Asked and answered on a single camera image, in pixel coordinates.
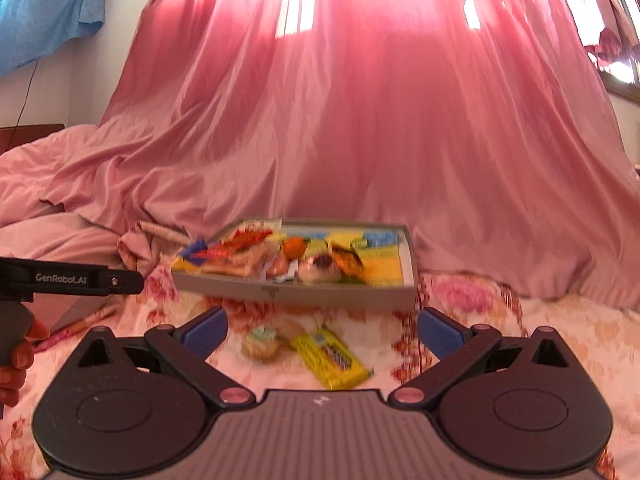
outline orange ball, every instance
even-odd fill
[[[289,261],[302,258],[306,251],[306,242],[297,236],[288,238],[282,244],[282,254]]]

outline blue cloth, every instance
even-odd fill
[[[104,23],[104,0],[0,0],[0,76]]]

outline ribbed gray panel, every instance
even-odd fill
[[[257,408],[220,416],[194,453],[144,480],[507,478],[464,462],[425,416],[394,410],[374,392],[271,392]],[[599,478],[585,471],[565,480]]]

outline snack wrapper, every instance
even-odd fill
[[[351,390],[373,375],[327,327],[289,344],[327,390]]]

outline person's hand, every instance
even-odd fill
[[[49,336],[49,330],[35,321],[27,332],[27,339],[39,340]],[[15,406],[20,399],[19,390],[24,386],[27,368],[33,365],[33,348],[24,340],[11,353],[11,366],[0,366],[0,404]]]

